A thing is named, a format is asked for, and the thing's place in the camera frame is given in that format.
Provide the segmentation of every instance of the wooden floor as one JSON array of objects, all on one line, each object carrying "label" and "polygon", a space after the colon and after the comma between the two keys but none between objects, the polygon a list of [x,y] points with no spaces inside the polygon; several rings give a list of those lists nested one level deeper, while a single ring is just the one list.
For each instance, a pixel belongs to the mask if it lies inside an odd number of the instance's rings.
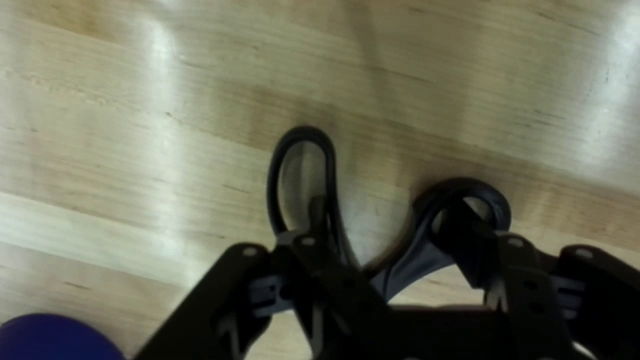
[{"label": "wooden floor", "polygon": [[[0,321],[128,357],[234,242],[274,245],[269,152],[335,142],[361,262],[423,186],[501,188],[514,230],[640,266],[640,0],[0,0]],[[442,272],[400,303],[473,303]],[[251,358],[303,358],[292,319]]]}]

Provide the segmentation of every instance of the blue object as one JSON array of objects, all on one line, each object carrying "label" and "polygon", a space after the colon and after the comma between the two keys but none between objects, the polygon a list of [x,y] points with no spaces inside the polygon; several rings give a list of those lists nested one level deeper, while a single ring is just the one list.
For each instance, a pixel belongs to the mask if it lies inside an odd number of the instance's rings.
[{"label": "blue object", "polygon": [[30,315],[0,329],[0,360],[124,360],[97,330],[71,319]]}]

